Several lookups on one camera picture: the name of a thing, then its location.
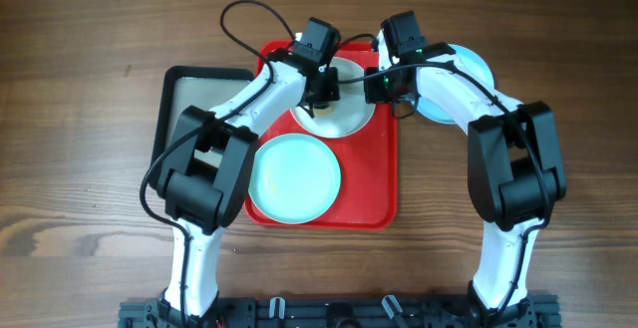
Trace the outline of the white plate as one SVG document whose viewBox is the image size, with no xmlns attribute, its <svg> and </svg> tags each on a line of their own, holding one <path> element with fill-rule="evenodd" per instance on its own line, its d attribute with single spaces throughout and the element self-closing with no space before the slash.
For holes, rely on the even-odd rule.
<svg viewBox="0 0 638 328">
<path fill-rule="evenodd" d="M 305 131 L 318 137 L 340 139 L 356 133 L 371 120 L 376 106 L 365 101 L 364 84 L 339 85 L 340 99 L 314 109 L 311 118 L 301 107 L 291 110 L 293 119 Z"/>
</svg>

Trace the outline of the light blue plate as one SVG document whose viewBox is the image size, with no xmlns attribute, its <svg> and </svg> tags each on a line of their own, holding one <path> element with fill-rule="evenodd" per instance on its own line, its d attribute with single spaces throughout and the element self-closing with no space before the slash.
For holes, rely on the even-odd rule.
<svg viewBox="0 0 638 328">
<path fill-rule="evenodd" d="M 496 88 L 493 72 L 487 62 L 479 54 L 467 47 L 457 44 L 450 44 L 450 47 L 456 51 L 457 56 L 474 75 Z M 443 109 L 428 99 L 419 99 L 417 112 L 421 116 L 439 124 L 455 124 L 455 121 Z"/>
</svg>

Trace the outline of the mint green plate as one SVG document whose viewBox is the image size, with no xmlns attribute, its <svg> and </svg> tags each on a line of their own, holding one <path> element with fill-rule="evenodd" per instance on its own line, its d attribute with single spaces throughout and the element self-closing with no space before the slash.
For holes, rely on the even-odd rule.
<svg viewBox="0 0 638 328">
<path fill-rule="evenodd" d="M 257 150 L 249 196 L 267 218 L 303 224 L 329 210 L 341 181 L 338 160 L 326 144 L 308 135 L 286 134 Z"/>
</svg>

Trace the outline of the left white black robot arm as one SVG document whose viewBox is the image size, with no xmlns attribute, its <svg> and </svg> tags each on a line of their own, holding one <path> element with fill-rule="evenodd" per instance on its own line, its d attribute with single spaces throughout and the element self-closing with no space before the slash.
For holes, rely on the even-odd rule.
<svg viewBox="0 0 638 328">
<path fill-rule="evenodd" d="M 198 327 L 218 298 L 223 231 L 248 196 L 259 138 L 286 112 L 336 101 L 338 72 L 286 49 L 247 70 L 173 66 L 163 79 L 152 162 L 140 188 L 163 199 L 159 222 L 174 233 L 170 284 L 161 319 Z"/>
</svg>

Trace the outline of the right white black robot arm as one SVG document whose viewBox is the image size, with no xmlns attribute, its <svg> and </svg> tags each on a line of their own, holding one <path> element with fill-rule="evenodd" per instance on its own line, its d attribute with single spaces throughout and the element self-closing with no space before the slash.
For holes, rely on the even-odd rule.
<svg viewBox="0 0 638 328">
<path fill-rule="evenodd" d="M 445 43 L 366 70 L 367 102 L 397 105 L 426 99 L 468 139 L 468 190 L 483 221 L 479 267 L 469 284 L 468 317 L 494 327 L 524 316 L 533 244 L 566 194 L 566 174 L 554 113 L 544 102 L 524 104 L 467 68 Z"/>
</svg>

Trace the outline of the black tray with water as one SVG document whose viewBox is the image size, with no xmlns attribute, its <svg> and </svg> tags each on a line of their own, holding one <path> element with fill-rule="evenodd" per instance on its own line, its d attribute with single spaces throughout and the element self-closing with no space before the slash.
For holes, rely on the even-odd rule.
<svg viewBox="0 0 638 328">
<path fill-rule="evenodd" d="M 254 79 L 245 69 L 173 66 L 163 80 L 151 163 L 172 143 L 178 117 L 189 106 L 209 109 L 232 99 Z"/>
</svg>

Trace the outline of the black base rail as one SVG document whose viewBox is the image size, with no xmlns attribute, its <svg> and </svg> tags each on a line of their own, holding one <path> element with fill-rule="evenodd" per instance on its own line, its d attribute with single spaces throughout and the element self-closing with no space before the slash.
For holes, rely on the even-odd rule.
<svg viewBox="0 0 638 328">
<path fill-rule="evenodd" d="M 557 296 L 528 296 L 516 309 L 507 308 L 497 324 L 479 317 L 462 295 L 423 299 L 387 295 L 376 299 L 304 300 L 273 297 L 217 298 L 202 317 L 187 317 L 186 327 L 230 328 L 329 328 L 329 327 L 562 327 Z M 182 327 L 176 308 L 159 299 L 124 302 L 120 305 L 120 328 Z"/>
</svg>

